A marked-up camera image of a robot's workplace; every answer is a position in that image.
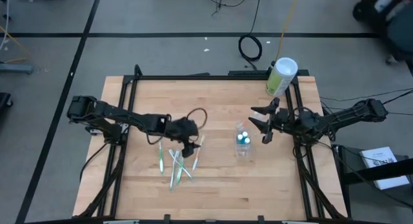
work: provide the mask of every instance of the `black metal frame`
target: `black metal frame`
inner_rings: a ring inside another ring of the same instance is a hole
[[[298,76],[308,76],[308,71],[307,70],[299,70]],[[196,74],[196,75],[189,75],[189,76],[143,76],[139,67],[136,65],[135,66],[135,74],[132,76],[124,76],[123,82],[122,82],[122,88],[121,88],[121,94],[119,98],[119,104],[118,107],[123,107],[125,104],[125,97],[126,97],[126,90],[127,87],[130,83],[132,83],[132,89],[130,92],[130,97],[129,97],[129,104],[128,104],[128,110],[132,111],[133,106],[134,106],[134,99],[135,99],[135,94],[136,94],[136,88],[137,88],[137,82],[139,80],[267,80],[268,79],[268,71],[255,71],[255,72],[246,72],[246,71],[232,71],[229,72],[227,76],[210,76],[209,74]],[[299,89],[299,83],[298,79],[295,78],[292,82],[292,85],[294,87],[294,92],[296,95],[296,100],[297,100],[297,106],[303,107],[303,101],[301,98],[301,92]],[[288,88],[286,91],[286,97],[287,97],[287,107],[288,110],[291,114],[294,113],[294,108],[292,104],[292,96],[290,89]],[[123,141],[120,146],[121,151],[119,154],[119,158],[123,158],[126,153],[126,146],[127,146],[127,138],[128,138],[128,132],[124,133],[126,141]],[[300,143],[297,141],[296,138],[294,138],[294,146],[300,146]],[[106,170],[105,170],[105,178],[103,183],[106,183],[108,181],[109,176],[112,173],[112,165],[115,160],[115,151],[116,151],[117,146],[111,146],[110,147],[110,152],[108,156],[108,162],[106,164]],[[314,158],[312,155],[311,148],[306,148],[305,149],[307,152],[307,159],[308,159],[308,169],[311,174],[311,178],[318,184],[317,182],[317,174],[316,174],[316,167],[314,164]],[[302,157],[301,154],[301,149],[299,147],[296,147],[296,155],[300,158]],[[97,210],[97,217],[74,217],[72,219],[64,219],[64,220],[55,220],[55,221],[42,221],[42,222],[36,222],[37,224],[55,224],[55,223],[84,223],[84,224],[94,224],[94,223],[104,223],[105,221],[115,221],[116,220],[116,209],[117,209],[117,201],[119,199],[119,193],[120,193],[120,185],[121,185],[121,177],[122,177],[122,170],[123,170],[123,163],[121,164],[120,168],[120,173],[116,180],[114,181],[114,193],[112,197],[112,204],[110,207],[110,214],[109,216],[104,216],[104,209],[105,209],[105,203],[106,203],[106,195],[104,195],[103,199],[101,200],[98,210]],[[372,224],[371,222],[364,222],[364,221],[354,221],[351,219],[327,219],[325,218],[324,214],[324,209],[323,206],[318,199],[318,197],[315,195],[314,197],[316,198],[316,205],[317,205],[317,214],[319,217],[314,217],[312,215],[312,209],[311,209],[311,204],[310,204],[310,198],[308,196],[308,188],[307,188],[307,182],[305,181],[304,177],[300,174],[300,183],[301,183],[301,190],[303,193],[303,203],[304,203],[304,208],[305,208],[305,214],[306,214],[306,219],[309,222],[317,222],[317,223],[359,223],[359,224]],[[136,223],[259,223],[259,224],[264,224],[264,223],[282,223],[281,221],[265,221],[263,216],[258,216],[257,221],[205,221],[205,220],[181,220],[181,221],[174,221],[170,220],[170,215],[165,214],[164,220],[136,220]]]

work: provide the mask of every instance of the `cylindrical container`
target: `cylindrical container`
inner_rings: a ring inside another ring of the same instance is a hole
[[[283,95],[297,71],[298,65],[293,59],[288,57],[278,59],[265,86],[267,94],[271,96]]]

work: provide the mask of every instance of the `yellow cable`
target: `yellow cable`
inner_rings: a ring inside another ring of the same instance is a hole
[[[20,44],[18,40],[16,40],[8,32],[6,32],[6,30],[2,26],[0,26],[0,30],[2,30],[15,44],[17,44],[27,54],[27,57],[11,59],[11,60],[6,61],[5,63],[27,60],[29,58],[30,52],[22,44]]]
[[[290,7],[290,12],[288,13],[288,16],[287,16],[287,20],[286,20],[285,23],[284,23],[283,33],[281,34],[281,39],[279,40],[279,46],[278,46],[276,61],[278,60],[278,56],[279,56],[279,53],[280,53],[280,51],[281,51],[281,46],[283,45],[284,33],[285,33],[285,31],[287,30],[288,23],[289,23],[290,20],[291,20],[292,12],[294,11],[294,6],[296,5],[297,1],[298,1],[298,0],[294,0],[294,2],[292,3],[292,5],[291,5],[291,7]]]

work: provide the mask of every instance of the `white cable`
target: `white cable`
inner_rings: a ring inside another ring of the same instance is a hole
[[[0,45],[0,51],[1,51],[1,49],[3,49],[3,45],[4,45],[4,43],[5,43],[5,41],[6,41],[6,37],[7,37],[7,31],[8,31],[8,15],[9,15],[9,4],[10,4],[10,0],[7,0],[7,11],[6,11],[6,15],[7,15],[7,17],[6,17],[6,32],[5,32],[5,36],[4,36],[4,38],[3,38],[3,41],[1,42],[1,45]]]

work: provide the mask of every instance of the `concrete floor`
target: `concrete floor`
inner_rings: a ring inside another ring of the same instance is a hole
[[[234,4],[239,0],[223,0]],[[211,17],[209,0],[101,0],[91,33],[248,32],[257,0],[236,8],[222,8]],[[293,0],[261,0],[255,32],[280,32]],[[94,0],[11,0],[10,33],[82,33]],[[369,29],[353,20],[357,0],[299,0],[288,32],[363,33]],[[80,38],[22,37],[31,52],[35,72],[0,74],[0,91],[13,95],[15,105],[0,127],[0,216],[13,223],[32,177],[46,133],[72,64]],[[256,66],[266,68],[277,51],[279,38],[262,37],[263,57]],[[225,75],[246,70],[237,51],[238,37],[145,37],[86,40],[69,93],[100,97],[106,76],[131,74],[137,63],[145,75],[210,72]],[[20,57],[11,41],[0,60]],[[256,46],[245,41],[247,54]],[[413,87],[405,63],[384,64],[387,52],[371,38],[286,38],[281,56],[295,59],[316,77],[321,96],[337,99],[365,96]],[[382,100],[394,97],[391,94]],[[349,107],[354,102],[327,102]],[[392,112],[413,113],[411,97],[387,107]],[[78,190],[79,171],[85,162],[90,136],[61,116],[45,169],[26,221],[69,218]],[[413,116],[389,115],[383,123],[360,123],[337,134],[343,145],[370,149],[390,146],[396,154],[413,157],[410,147]],[[405,208],[352,202],[354,219],[406,223],[412,213]]]

